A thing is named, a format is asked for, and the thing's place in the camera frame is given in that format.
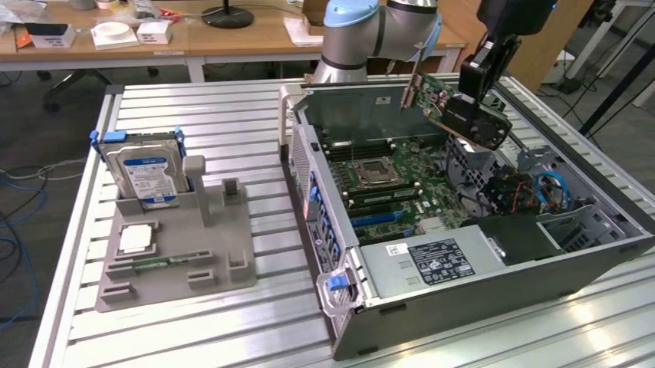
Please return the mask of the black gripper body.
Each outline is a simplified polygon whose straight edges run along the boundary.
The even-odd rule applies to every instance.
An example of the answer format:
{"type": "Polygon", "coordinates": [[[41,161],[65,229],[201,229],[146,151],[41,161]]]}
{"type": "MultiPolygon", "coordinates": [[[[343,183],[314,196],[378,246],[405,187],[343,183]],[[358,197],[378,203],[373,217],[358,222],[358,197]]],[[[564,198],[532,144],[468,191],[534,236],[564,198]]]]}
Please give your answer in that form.
{"type": "Polygon", "coordinates": [[[478,20],[492,37],[536,35],[556,7],[556,0],[482,0],[478,20]]]}

